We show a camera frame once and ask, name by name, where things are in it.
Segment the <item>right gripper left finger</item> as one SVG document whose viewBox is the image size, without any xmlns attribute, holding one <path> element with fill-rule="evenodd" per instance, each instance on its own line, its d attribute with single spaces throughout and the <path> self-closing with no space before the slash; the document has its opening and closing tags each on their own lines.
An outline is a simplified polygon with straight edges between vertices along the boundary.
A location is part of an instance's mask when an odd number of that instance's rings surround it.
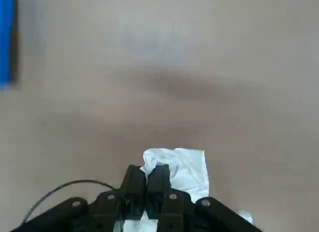
<svg viewBox="0 0 319 232">
<path fill-rule="evenodd" d="M 125 220 L 142 217 L 146 203 L 146 177 L 138 166 L 128 166 L 118 189 L 95 180 L 82 182 L 102 185 L 108 191 L 100 193 L 92 203 L 81 197 L 69 198 L 30 220 L 32 212 L 46 199 L 43 197 L 15 231 L 121 232 Z"/>
</svg>

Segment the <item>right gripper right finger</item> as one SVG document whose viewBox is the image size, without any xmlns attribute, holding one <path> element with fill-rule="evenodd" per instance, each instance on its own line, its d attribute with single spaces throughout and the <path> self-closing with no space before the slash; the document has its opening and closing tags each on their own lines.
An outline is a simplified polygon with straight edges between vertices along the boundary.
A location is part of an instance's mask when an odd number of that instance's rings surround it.
<svg viewBox="0 0 319 232">
<path fill-rule="evenodd" d="M 190 194 L 171 187 L 168 165 L 148 175 L 146 212 L 158 220 L 158 232 L 259 232 L 220 201 L 203 197 L 195 203 Z"/>
</svg>

